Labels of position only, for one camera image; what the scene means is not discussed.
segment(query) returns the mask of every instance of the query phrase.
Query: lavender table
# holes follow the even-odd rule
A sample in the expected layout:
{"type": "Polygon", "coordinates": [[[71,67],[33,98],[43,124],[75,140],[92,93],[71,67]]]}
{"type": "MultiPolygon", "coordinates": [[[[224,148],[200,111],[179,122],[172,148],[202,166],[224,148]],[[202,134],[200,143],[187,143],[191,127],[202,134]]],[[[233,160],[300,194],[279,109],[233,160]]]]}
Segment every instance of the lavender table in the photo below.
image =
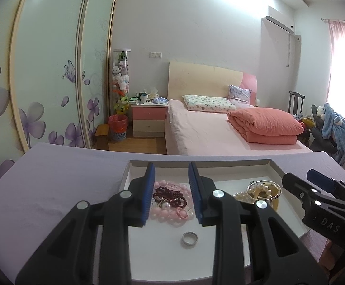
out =
{"type": "MultiPolygon", "coordinates": [[[[325,152],[258,157],[149,155],[71,148],[39,143],[0,180],[0,268],[14,282],[48,233],[79,201],[106,201],[118,191],[129,160],[219,161],[272,159],[285,173],[306,179],[314,168],[345,181],[345,170],[325,152]]],[[[316,259],[325,238],[302,237],[316,259]]]]}

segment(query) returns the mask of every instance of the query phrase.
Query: white wall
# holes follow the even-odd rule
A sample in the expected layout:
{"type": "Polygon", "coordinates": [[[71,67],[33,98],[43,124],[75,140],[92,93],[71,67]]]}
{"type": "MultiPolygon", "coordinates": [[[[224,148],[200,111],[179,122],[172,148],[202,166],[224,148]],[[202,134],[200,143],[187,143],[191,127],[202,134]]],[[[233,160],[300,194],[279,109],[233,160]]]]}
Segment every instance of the white wall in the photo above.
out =
{"type": "Polygon", "coordinates": [[[296,33],[302,36],[302,54],[295,90],[306,96],[303,111],[323,105],[331,75],[331,38],[321,19],[345,20],[345,1],[321,1],[295,13],[296,33]]]}
{"type": "Polygon", "coordinates": [[[267,5],[293,18],[280,0],[117,0],[112,48],[131,48],[130,94],[155,86],[167,96],[169,62],[176,60],[257,75],[261,105],[286,109],[295,42],[286,68],[288,35],[261,22],[267,5]]]}

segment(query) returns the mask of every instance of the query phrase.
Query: blue clothing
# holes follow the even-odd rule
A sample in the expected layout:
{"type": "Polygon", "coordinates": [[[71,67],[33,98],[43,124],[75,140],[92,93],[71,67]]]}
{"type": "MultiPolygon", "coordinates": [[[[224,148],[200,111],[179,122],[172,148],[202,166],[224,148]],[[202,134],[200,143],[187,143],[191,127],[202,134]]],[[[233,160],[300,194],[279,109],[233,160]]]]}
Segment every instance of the blue clothing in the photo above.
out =
{"type": "Polygon", "coordinates": [[[345,118],[333,111],[331,106],[328,103],[324,104],[324,113],[326,117],[324,119],[324,126],[322,130],[322,135],[324,139],[329,139],[333,136],[337,152],[332,157],[340,165],[343,165],[345,162],[345,118]],[[337,125],[336,123],[342,121],[343,125],[337,125]]]}

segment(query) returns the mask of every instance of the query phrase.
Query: folded blanket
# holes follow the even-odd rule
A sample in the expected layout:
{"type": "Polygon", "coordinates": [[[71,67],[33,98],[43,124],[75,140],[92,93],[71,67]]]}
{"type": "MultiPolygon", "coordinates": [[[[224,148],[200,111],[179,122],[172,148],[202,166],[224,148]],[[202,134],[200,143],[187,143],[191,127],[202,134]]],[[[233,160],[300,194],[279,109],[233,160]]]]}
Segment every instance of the folded blanket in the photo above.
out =
{"type": "Polygon", "coordinates": [[[296,136],[303,127],[288,112],[274,108],[246,108],[232,111],[228,119],[237,118],[255,134],[263,136],[296,136]]]}
{"type": "Polygon", "coordinates": [[[228,116],[231,125],[240,133],[247,142],[262,143],[268,145],[295,145],[297,137],[295,135],[265,136],[253,133],[238,118],[228,116]]]}

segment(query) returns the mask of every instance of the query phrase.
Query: dark red bead necklace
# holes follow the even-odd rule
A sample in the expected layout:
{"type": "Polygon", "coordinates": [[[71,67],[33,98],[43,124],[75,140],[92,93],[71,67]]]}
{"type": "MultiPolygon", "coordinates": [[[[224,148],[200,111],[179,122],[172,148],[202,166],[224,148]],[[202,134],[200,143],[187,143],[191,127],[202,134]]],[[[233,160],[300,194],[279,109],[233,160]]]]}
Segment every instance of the dark red bead necklace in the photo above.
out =
{"type": "Polygon", "coordinates": [[[173,208],[184,208],[187,205],[187,200],[181,192],[172,191],[163,186],[160,186],[155,190],[153,198],[156,203],[164,201],[169,203],[173,208]]]}

